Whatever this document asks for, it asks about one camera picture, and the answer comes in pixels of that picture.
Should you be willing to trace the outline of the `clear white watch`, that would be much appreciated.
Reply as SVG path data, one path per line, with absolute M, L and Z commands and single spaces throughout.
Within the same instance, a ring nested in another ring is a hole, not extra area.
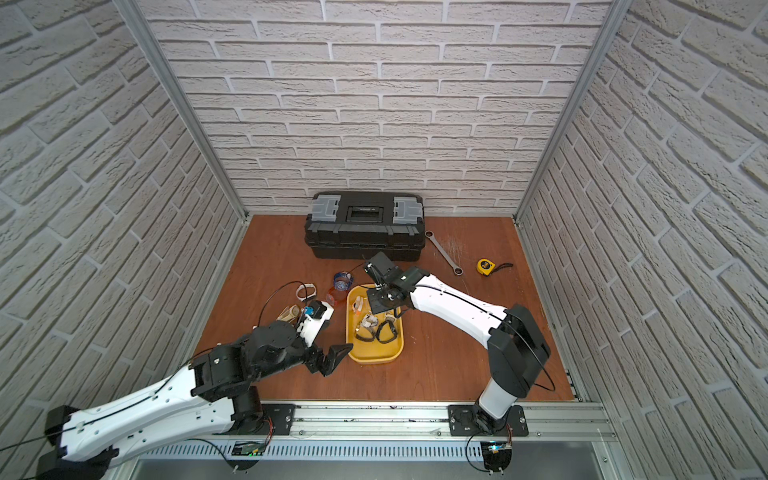
M 375 315 L 366 314 L 358 323 L 356 327 L 356 331 L 361 332 L 363 330 L 366 330 L 372 335 L 374 335 L 378 329 L 378 325 L 379 325 L 379 320 Z

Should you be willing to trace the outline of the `dark brown strap watch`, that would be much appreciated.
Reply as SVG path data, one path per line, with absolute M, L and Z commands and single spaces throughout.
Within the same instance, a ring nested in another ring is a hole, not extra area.
M 355 339 L 360 342 L 371 343 L 377 340 L 378 327 L 360 323 L 355 327 Z

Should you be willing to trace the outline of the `pink orange watch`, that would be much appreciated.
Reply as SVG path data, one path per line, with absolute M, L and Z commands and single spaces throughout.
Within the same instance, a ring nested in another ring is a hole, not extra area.
M 353 312 L 355 314 L 361 314 L 363 311 L 364 303 L 365 298 L 363 296 L 358 296 L 353 302 Z

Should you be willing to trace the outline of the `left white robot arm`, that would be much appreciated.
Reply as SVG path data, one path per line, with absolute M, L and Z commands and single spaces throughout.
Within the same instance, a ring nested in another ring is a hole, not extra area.
M 130 395 L 90 409 L 55 408 L 45 426 L 53 449 L 39 459 L 37 478 L 100 479 L 127 459 L 197 436 L 271 434 L 257 382 L 298 365 L 328 376 L 353 348 L 323 351 L 314 342 L 322 327 L 257 327 Z

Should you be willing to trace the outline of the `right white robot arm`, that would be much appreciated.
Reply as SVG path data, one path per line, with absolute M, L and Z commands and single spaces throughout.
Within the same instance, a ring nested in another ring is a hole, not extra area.
M 478 427 L 490 433 L 506 423 L 510 408 L 537 385 L 551 349 L 524 306 L 509 308 L 481 301 L 419 268 L 402 270 L 383 252 L 364 263 L 374 281 L 367 291 L 378 314 L 407 307 L 438 317 L 486 348 L 490 380 L 474 405 Z

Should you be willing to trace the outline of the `blue transparent watch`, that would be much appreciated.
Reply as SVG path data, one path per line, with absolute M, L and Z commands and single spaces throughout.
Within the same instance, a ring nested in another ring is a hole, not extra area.
M 341 271 L 333 277 L 333 287 L 337 291 L 347 292 L 353 287 L 353 284 L 354 277 L 351 272 Z

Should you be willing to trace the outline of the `red transparent watch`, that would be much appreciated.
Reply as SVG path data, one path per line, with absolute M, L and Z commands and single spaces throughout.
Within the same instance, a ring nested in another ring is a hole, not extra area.
M 346 299 L 347 293 L 341 290 L 337 290 L 335 287 L 330 288 L 326 294 L 326 301 L 334 308 L 338 308 L 339 306 L 344 305 Z

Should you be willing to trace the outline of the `white band watch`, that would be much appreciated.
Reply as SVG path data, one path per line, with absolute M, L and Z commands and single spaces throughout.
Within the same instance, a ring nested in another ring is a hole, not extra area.
M 299 283 L 296 298 L 301 302 L 308 302 L 317 296 L 317 287 L 313 283 Z

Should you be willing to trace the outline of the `yellow rectangular tray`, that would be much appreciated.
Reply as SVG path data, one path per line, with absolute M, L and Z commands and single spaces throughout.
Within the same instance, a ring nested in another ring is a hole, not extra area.
M 404 333 L 402 325 L 402 309 L 390 310 L 380 314 L 372 314 L 367 299 L 367 290 L 373 288 L 370 285 L 357 285 L 353 287 L 347 296 L 346 302 L 346 341 L 353 344 L 353 349 L 350 353 L 350 358 L 355 362 L 363 365 L 384 364 L 394 361 L 404 348 Z M 353 302 L 358 296 L 365 298 L 363 311 L 361 314 L 355 314 L 353 312 Z M 360 320 L 366 315 L 375 315 L 379 324 L 385 320 L 387 316 L 393 316 L 397 318 L 397 328 L 399 331 L 399 338 L 389 344 L 380 344 L 377 341 L 371 343 L 360 342 L 355 339 L 355 327 Z

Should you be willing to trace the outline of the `silver combination wrench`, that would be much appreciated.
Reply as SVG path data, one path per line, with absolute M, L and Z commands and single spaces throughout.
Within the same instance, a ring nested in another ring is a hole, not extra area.
M 443 246 L 435 237 L 434 232 L 431 230 L 427 230 L 425 232 L 425 237 L 432 243 L 432 245 L 436 248 L 439 254 L 448 263 L 448 265 L 451 267 L 453 271 L 453 274 L 456 276 L 462 276 L 464 273 L 463 269 L 454 261 L 454 259 L 449 255 L 449 253 L 443 248 Z

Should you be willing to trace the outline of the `black plastic toolbox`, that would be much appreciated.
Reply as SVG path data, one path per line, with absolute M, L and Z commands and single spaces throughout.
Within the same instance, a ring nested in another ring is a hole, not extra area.
M 424 204 L 404 192 L 325 191 L 316 194 L 305 242 L 320 259 L 418 260 L 425 247 Z

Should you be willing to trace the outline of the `yellow tape measure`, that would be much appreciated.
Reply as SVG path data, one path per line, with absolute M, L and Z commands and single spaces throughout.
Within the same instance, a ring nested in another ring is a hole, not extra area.
M 495 268 L 496 264 L 485 258 L 480 259 L 476 264 L 476 270 L 482 276 L 490 276 Z

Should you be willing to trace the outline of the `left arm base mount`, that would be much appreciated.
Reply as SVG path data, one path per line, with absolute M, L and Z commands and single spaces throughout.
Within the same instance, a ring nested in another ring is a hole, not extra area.
M 236 406 L 232 415 L 233 425 L 227 431 L 230 435 L 266 435 L 290 434 L 296 404 L 267 403 L 259 406 Z

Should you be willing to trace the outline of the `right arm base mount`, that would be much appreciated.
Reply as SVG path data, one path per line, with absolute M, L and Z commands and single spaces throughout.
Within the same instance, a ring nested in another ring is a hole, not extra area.
M 450 404 L 447 412 L 453 437 L 500 436 L 508 433 L 507 428 L 515 438 L 529 435 L 527 419 L 520 405 L 512 405 L 503 419 L 494 419 L 475 404 Z

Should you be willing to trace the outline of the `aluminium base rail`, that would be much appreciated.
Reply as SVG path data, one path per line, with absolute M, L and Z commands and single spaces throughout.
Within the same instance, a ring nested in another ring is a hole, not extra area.
M 143 460 L 395 460 L 480 462 L 533 442 L 585 444 L 602 462 L 618 435 L 597 403 L 521 402 L 494 434 L 470 422 L 467 404 L 446 402 L 298 402 L 274 419 L 271 441 L 250 436 L 197 436 L 141 454 Z

